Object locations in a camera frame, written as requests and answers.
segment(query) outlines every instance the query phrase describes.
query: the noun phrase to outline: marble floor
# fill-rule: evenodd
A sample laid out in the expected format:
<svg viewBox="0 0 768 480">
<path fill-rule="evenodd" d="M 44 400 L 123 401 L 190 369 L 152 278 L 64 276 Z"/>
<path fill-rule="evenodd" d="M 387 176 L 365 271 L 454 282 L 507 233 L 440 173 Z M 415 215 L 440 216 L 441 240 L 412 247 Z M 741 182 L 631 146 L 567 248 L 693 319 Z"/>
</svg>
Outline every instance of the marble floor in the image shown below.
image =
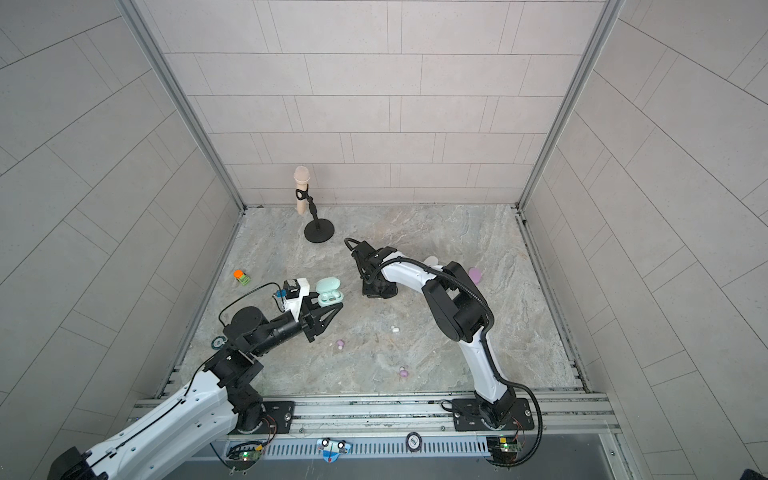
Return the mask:
<svg viewBox="0 0 768 480">
<path fill-rule="evenodd" d="M 541 293 L 515 216 L 508 205 L 398 205 L 321 207 L 336 226 L 325 243 L 303 237 L 311 220 L 288 207 L 250 208 L 221 272 L 214 294 L 184 358 L 188 381 L 214 351 L 221 334 L 220 310 L 246 291 L 274 281 L 306 277 L 314 289 L 326 276 L 341 282 L 344 307 L 314 343 L 293 337 L 260 358 L 264 370 L 253 386 L 262 395 L 312 393 L 393 393 L 472 390 L 472 375 L 458 346 L 435 325 L 421 293 L 401 286 L 391 299 L 362 296 L 361 280 L 344 237 L 367 240 L 374 248 L 393 246 L 405 255 L 441 264 L 451 260 L 483 272 L 478 285 L 496 323 L 488 334 L 502 372 L 531 387 L 580 386 Z M 251 277 L 241 286 L 232 276 Z M 258 306 L 267 318 L 279 314 L 265 288 L 228 309 Z M 392 327 L 399 328 L 394 333 Z M 336 341 L 342 339 L 339 350 Z M 403 378 L 399 370 L 409 376 Z"/>
</svg>

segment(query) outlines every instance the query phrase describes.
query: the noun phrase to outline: robotic arm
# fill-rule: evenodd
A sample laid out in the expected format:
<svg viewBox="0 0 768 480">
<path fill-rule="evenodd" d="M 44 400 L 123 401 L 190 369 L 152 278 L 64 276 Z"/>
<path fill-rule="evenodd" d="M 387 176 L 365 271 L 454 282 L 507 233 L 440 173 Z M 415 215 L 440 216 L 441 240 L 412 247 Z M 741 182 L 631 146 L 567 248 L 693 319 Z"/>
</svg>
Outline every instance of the robotic arm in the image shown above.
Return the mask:
<svg viewBox="0 0 768 480">
<path fill-rule="evenodd" d="M 345 239 L 344 243 L 357 264 L 363 295 L 391 298 L 397 294 L 398 283 L 424 294 L 438 328 L 458 343 L 467 360 L 475 380 L 479 415 L 486 426 L 500 429 L 508 422 L 514 422 L 515 404 L 527 402 L 515 395 L 515 388 L 519 388 L 525 390 L 536 405 L 541 431 L 541 413 L 531 390 L 520 383 L 510 382 L 498 371 L 495 354 L 486 339 L 493 326 L 493 312 L 461 265 L 451 262 L 430 267 L 407 258 L 393 247 L 375 250 L 368 242 L 351 238 Z M 458 294 L 451 297 L 451 290 L 458 290 Z M 534 450 L 529 452 L 526 460 Z"/>
<path fill-rule="evenodd" d="M 233 429 L 251 433 L 269 425 L 262 397 L 250 385 L 263 368 L 256 357 L 301 332 L 313 342 L 343 307 L 319 305 L 305 278 L 287 280 L 276 296 L 283 300 L 282 315 L 269 321 L 254 306 L 238 311 L 224 327 L 227 342 L 198 367 L 202 372 L 117 435 L 86 452 L 72 447 L 58 456 L 48 480 L 163 478 Z"/>
</svg>

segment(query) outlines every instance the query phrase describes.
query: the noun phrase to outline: gray tile wall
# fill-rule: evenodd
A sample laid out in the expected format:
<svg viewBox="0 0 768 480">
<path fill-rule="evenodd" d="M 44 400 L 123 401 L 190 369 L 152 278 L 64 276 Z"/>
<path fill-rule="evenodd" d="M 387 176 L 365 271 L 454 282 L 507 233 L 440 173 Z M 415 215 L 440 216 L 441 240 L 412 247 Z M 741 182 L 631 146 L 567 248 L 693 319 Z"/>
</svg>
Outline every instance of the gray tile wall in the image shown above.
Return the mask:
<svg viewBox="0 0 768 480">
<path fill-rule="evenodd" d="M 237 219 L 111 0 L 0 5 L 0 465 L 124 425 Z"/>
<path fill-rule="evenodd" d="M 136 3 L 246 204 L 516 202 L 603 7 Z"/>
<path fill-rule="evenodd" d="M 765 2 L 627 0 L 525 211 L 646 478 L 768 472 L 766 63 Z"/>
</svg>

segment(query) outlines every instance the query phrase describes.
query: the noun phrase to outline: black round base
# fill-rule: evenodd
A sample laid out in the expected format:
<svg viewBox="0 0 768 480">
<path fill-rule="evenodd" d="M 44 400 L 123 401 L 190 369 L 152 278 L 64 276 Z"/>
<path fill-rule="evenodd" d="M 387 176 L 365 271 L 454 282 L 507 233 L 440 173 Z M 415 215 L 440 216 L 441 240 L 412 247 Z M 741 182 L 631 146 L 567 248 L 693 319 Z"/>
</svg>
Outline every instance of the black round base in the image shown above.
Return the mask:
<svg viewBox="0 0 768 480">
<path fill-rule="evenodd" d="M 326 218 L 312 220 L 304 227 L 304 236 L 312 243 L 326 242 L 333 237 L 333 223 Z"/>
</svg>

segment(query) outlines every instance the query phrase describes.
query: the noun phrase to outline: black cable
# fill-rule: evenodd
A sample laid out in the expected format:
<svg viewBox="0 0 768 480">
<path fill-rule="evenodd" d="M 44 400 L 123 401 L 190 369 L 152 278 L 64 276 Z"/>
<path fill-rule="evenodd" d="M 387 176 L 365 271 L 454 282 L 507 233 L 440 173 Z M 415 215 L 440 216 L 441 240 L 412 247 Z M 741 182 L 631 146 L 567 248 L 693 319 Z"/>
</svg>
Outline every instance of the black cable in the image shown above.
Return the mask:
<svg viewBox="0 0 768 480">
<path fill-rule="evenodd" d="M 224 313 L 224 312 L 225 312 L 225 311 L 226 311 L 228 308 L 230 308 L 230 307 L 231 307 L 232 305 L 234 305 L 235 303 L 237 303 L 237 302 L 241 301 L 242 299 L 244 299 L 245 297 L 249 296 L 251 293 L 253 293 L 253 292 L 257 292 L 257 291 L 259 291 L 259 290 L 263 289 L 263 288 L 264 288 L 265 286 L 267 286 L 267 285 L 274 285 L 274 286 L 276 286 L 276 287 L 277 287 L 277 289 L 278 289 L 278 290 L 281 290 L 281 289 L 282 289 L 282 287 L 281 287 L 280 285 L 278 285 L 277 283 L 274 283 L 274 282 L 268 282 L 268 283 L 265 283 L 265 284 L 263 284 L 262 286 L 257 286 L 256 288 L 254 288 L 254 289 L 253 289 L 253 290 L 251 290 L 250 292 L 248 292 L 248 293 L 246 293 L 245 295 L 243 295 L 243 296 L 239 297 L 239 298 L 238 298 L 237 300 L 235 300 L 234 302 L 232 302 L 232 303 L 230 303 L 229 305 L 225 306 L 225 307 L 224 307 L 224 308 L 223 308 L 223 309 L 222 309 L 222 310 L 219 312 L 219 323 L 221 323 L 221 326 L 227 326 L 227 324 L 225 324 L 225 323 L 224 323 L 224 321 L 221 319 L 221 314 L 222 314 L 222 313 Z"/>
<path fill-rule="evenodd" d="M 358 240 L 354 240 L 353 238 L 346 238 L 344 239 L 344 244 L 347 248 L 352 250 L 352 247 L 349 246 L 348 241 L 360 243 Z M 515 462 L 512 462 L 510 464 L 504 464 L 503 466 L 509 466 L 513 467 L 516 465 L 520 465 L 522 463 L 527 462 L 534 453 L 536 453 L 536 450 L 538 449 L 538 446 L 541 444 L 541 436 L 544 434 L 544 423 L 543 419 L 541 417 L 541 408 L 539 408 L 538 400 L 536 399 L 536 396 L 533 394 L 531 389 L 529 389 L 526 385 L 523 385 L 522 383 L 517 382 L 511 382 L 507 379 L 505 379 L 501 373 L 498 371 L 498 368 L 496 368 L 496 364 L 493 361 L 493 356 L 491 355 L 491 349 L 488 346 L 488 340 L 486 339 L 486 336 L 488 335 L 488 331 L 493 327 L 494 325 L 494 316 L 493 312 L 491 311 L 491 307 L 488 306 L 488 301 L 485 300 L 483 295 L 481 293 L 476 293 L 473 289 L 471 289 L 469 286 L 467 286 L 464 282 L 459 280 L 458 278 L 454 277 L 453 275 L 448 275 L 447 273 L 436 270 L 434 268 L 431 268 L 428 265 L 425 265 L 422 262 L 419 262 L 418 260 L 414 260 L 413 258 L 408 257 L 396 257 L 391 260 L 387 260 L 385 262 L 382 262 L 378 267 L 374 269 L 374 271 L 371 272 L 371 274 L 368 276 L 368 278 L 363 278 L 362 281 L 371 284 L 376 279 L 376 275 L 378 275 L 382 269 L 385 266 L 392 265 L 393 263 L 411 263 L 413 265 L 416 265 L 420 267 L 422 270 L 424 270 L 427 273 L 431 273 L 432 275 L 437 276 L 438 278 L 456 286 L 459 290 L 469 295 L 474 301 L 478 302 L 480 306 L 483 309 L 483 312 L 485 314 L 485 321 L 488 325 L 486 325 L 483 330 L 480 332 L 480 343 L 483 345 L 483 351 L 485 352 L 485 357 L 488 359 L 488 364 L 491 367 L 491 371 L 493 372 L 494 378 L 496 378 L 499 382 L 503 383 L 506 386 L 512 387 L 513 389 L 521 389 L 525 391 L 530 397 L 531 401 L 534 404 L 534 407 L 536 408 L 536 419 L 538 420 L 538 429 L 536 433 L 536 440 L 534 441 L 533 446 L 531 447 L 531 450 L 528 451 L 528 453 L 521 458 L 520 460 L 517 460 Z"/>
</svg>

